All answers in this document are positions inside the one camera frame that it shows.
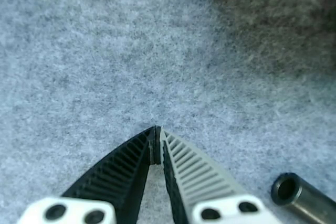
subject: metal cylinder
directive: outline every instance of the metal cylinder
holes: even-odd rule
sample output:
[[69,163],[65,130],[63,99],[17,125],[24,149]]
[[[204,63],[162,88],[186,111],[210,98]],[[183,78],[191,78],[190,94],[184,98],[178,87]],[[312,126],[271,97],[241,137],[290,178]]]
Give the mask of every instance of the metal cylinder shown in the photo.
[[308,223],[335,224],[336,202],[295,173],[281,174],[271,190],[272,200]]

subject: carpet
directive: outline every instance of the carpet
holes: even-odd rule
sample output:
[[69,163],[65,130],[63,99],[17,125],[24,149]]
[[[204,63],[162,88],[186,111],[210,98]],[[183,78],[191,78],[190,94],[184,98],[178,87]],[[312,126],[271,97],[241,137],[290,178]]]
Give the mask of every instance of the carpet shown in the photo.
[[[282,172],[336,199],[336,0],[0,0],[0,216],[60,195],[161,125],[260,197]],[[173,223],[151,167],[138,223]]]

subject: metal tube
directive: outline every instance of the metal tube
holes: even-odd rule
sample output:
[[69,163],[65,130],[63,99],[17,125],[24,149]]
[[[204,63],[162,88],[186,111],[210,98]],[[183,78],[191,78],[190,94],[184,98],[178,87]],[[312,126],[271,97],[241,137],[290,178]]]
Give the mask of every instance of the metal tube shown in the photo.
[[272,186],[271,196],[275,204],[298,214],[308,223],[336,223],[336,202],[295,173],[281,174]]

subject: screw hole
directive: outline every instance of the screw hole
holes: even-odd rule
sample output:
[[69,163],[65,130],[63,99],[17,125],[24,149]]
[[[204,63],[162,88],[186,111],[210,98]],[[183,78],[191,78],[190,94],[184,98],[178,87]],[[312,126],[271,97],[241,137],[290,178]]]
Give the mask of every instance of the screw hole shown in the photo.
[[100,210],[89,212],[85,216],[86,224],[98,224],[104,219],[104,213]]
[[241,212],[257,212],[258,208],[250,202],[242,202],[239,204],[239,210]]
[[46,211],[46,219],[47,220],[57,220],[61,218],[66,211],[66,207],[61,204],[53,205]]
[[206,208],[202,211],[201,216],[203,220],[217,220],[221,215],[215,209]]

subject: gray carpet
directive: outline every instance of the gray carpet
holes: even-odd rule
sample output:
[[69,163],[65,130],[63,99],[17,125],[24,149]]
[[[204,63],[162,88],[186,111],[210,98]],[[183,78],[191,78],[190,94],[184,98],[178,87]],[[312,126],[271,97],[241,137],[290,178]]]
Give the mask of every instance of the gray carpet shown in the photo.
[[[59,195],[153,124],[275,207],[296,172],[336,199],[336,0],[0,0],[0,216]],[[138,223],[173,223],[152,167]]]

